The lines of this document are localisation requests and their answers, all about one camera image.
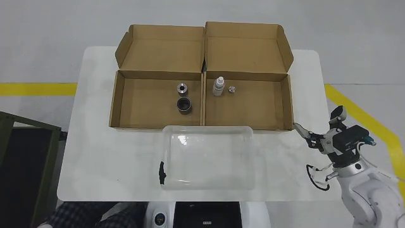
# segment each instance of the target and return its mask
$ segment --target open cardboard box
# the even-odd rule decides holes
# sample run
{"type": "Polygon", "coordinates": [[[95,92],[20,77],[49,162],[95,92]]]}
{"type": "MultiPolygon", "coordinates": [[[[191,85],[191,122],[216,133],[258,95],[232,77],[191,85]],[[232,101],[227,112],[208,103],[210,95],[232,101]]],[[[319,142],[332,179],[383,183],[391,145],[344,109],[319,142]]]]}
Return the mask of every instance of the open cardboard box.
{"type": "Polygon", "coordinates": [[[280,25],[207,22],[205,29],[204,119],[207,126],[247,125],[291,130],[290,78],[293,55],[280,25]],[[212,93],[219,76],[221,96],[212,93]],[[227,91],[235,86],[235,93],[227,91]]]}
{"type": "Polygon", "coordinates": [[[110,127],[202,125],[204,27],[131,25],[115,57],[110,127]],[[188,115],[177,110],[179,83],[188,86],[188,115]]]}

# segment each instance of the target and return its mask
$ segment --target white table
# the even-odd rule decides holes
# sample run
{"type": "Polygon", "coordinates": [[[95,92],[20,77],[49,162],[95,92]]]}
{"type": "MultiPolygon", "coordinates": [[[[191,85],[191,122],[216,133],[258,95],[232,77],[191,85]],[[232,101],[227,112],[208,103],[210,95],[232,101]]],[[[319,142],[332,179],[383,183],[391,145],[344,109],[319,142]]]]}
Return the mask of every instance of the white table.
{"type": "MultiPolygon", "coordinates": [[[[89,47],[83,57],[65,156],[58,186],[63,201],[317,201],[340,199],[340,187],[317,190],[306,175],[307,163],[329,164],[309,149],[296,131],[257,131],[265,179],[251,191],[165,191],[158,168],[163,143],[160,130],[108,127],[116,47],[89,47]]],[[[289,70],[294,120],[307,129],[328,130],[328,108],[320,59],[315,51],[293,50],[289,70]]]]}

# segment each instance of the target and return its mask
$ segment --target bottle cap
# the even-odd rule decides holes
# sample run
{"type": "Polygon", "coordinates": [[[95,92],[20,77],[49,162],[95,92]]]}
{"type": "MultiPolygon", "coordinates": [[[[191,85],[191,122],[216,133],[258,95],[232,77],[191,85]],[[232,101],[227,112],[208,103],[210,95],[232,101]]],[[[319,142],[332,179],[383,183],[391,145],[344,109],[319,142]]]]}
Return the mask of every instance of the bottle cap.
{"type": "Polygon", "coordinates": [[[216,82],[217,82],[218,84],[222,85],[222,84],[223,84],[223,77],[217,78],[217,79],[216,79],[216,82]]]}

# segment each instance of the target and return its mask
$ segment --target clear plastic container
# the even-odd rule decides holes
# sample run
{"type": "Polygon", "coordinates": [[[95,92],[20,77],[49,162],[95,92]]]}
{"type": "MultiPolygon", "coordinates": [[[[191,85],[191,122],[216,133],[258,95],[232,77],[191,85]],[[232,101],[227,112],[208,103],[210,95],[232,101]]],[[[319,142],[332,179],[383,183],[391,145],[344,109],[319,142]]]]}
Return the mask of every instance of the clear plastic container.
{"type": "Polygon", "coordinates": [[[250,127],[166,126],[163,135],[164,190],[254,187],[250,127]]]}

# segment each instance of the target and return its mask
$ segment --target yellow tape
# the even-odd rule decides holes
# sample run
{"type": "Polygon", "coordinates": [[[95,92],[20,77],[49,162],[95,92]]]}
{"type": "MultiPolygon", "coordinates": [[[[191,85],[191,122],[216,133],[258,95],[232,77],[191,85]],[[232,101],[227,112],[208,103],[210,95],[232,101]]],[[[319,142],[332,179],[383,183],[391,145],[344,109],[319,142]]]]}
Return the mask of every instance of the yellow tape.
{"type": "Polygon", "coordinates": [[[74,96],[77,83],[0,83],[0,96],[74,96]]]}
{"type": "MultiPolygon", "coordinates": [[[[325,91],[328,99],[337,105],[345,106],[350,116],[386,143],[396,176],[405,178],[405,157],[399,138],[331,85],[326,84],[325,91]]],[[[399,190],[405,199],[405,182],[399,183],[399,190]]]]}

